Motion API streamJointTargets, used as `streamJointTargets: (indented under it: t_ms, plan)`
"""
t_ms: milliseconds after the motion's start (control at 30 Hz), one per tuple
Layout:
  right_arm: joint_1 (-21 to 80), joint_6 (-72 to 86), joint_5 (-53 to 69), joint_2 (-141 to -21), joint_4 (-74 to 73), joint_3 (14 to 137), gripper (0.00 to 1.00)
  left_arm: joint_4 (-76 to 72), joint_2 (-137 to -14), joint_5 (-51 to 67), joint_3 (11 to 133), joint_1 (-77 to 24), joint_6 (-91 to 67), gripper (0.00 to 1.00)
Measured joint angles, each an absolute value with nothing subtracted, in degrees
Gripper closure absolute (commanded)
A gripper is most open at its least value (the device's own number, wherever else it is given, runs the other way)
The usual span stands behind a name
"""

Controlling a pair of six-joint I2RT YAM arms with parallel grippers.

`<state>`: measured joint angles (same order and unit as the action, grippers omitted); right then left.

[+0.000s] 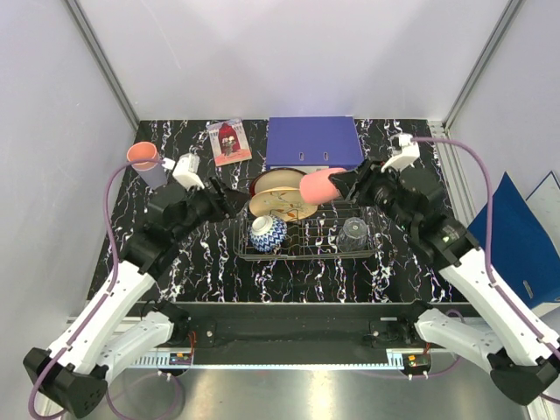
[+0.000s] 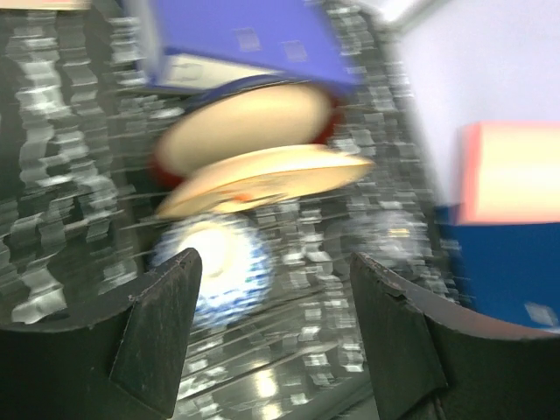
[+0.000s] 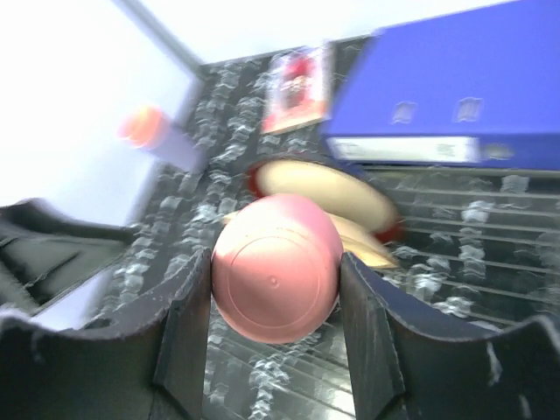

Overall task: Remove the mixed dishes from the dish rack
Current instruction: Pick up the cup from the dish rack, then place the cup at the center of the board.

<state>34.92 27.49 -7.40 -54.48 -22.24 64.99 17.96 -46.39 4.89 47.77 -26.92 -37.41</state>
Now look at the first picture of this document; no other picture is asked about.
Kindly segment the pink plastic cup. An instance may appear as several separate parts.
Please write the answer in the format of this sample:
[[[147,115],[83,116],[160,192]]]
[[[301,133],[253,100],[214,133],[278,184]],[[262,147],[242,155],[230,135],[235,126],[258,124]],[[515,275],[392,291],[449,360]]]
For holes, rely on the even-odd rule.
[[[344,168],[329,168],[304,175],[299,183],[303,201],[318,206],[339,198],[340,192],[330,181],[329,176],[345,171]]]
[[[134,162],[132,166],[136,171],[149,171],[159,162],[158,148],[151,142],[135,143],[128,149],[126,158]]]

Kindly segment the lavender plastic cup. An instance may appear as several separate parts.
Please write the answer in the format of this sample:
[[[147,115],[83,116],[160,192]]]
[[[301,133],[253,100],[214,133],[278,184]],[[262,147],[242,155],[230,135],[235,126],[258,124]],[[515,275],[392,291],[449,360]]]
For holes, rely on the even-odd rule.
[[[151,163],[150,168],[137,169],[136,172],[152,190],[165,186],[168,182],[165,168],[160,163]]]

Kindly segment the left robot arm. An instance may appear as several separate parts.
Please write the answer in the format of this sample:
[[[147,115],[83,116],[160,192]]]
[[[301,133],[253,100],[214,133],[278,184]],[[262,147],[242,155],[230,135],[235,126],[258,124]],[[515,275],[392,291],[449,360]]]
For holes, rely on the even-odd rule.
[[[28,410],[34,419],[37,394],[77,418],[88,416],[106,395],[109,384],[153,347],[182,345],[189,334],[189,315],[174,304],[154,311],[119,339],[112,334],[136,301],[165,274],[179,256],[183,240],[207,222],[234,218],[250,196],[211,177],[203,186],[178,182],[159,187],[148,202],[113,269],[76,320],[46,349],[34,347],[23,365],[33,388]]]

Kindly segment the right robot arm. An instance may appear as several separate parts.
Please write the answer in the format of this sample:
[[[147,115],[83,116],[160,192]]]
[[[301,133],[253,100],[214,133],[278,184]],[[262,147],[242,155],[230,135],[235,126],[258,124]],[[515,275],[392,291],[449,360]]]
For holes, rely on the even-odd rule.
[[[439,212],[445,192],[430,172],[384,169],[368,159],[328,180],[343,200],[376,207],[404,229],[414,253],[456,288],[489,327],[482,331],[429,304],[414,304],[397,325],[405,346],[425,341],[454,352],[487,372],[503,395],[522,406],[558,378],[558,333],[493,269],[489,246],[480,246],[460,221]]]

